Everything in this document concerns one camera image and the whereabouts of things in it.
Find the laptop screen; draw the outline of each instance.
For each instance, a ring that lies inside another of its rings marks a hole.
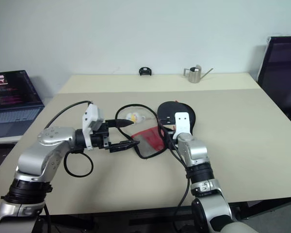
[[[0,73],[0,109],[41,104],[26,71]]]

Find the white bracket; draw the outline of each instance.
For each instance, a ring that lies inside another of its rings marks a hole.
[[[93,149],[90,135],[93,134],[93,131],[97,131],[100,128],[102,122],[102,111],[91,103],[82,117],[82,132],[88,150]]]
[[[180,133],[190,132],[190,116],[188,113],[175,113],[176,120],[176,132],[174,133],[173,139],[176,139]]]

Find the white wall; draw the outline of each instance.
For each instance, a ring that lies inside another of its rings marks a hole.
[[[291,35],[291,0],[0,0],[0,71],[42,97],[71,74],[255,73],[266,39]]]

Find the laptop keyboard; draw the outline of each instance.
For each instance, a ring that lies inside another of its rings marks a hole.
[[[37,108],[37,109],[28,109],[28,110],[20,110],[20,111],[1,112],[0,123],[33,120],[39,111],[40,109]]]

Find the laptop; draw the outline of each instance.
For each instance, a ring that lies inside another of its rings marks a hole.
[[[0,137],[23,135],[43,108],[26,71],[0,73]]]

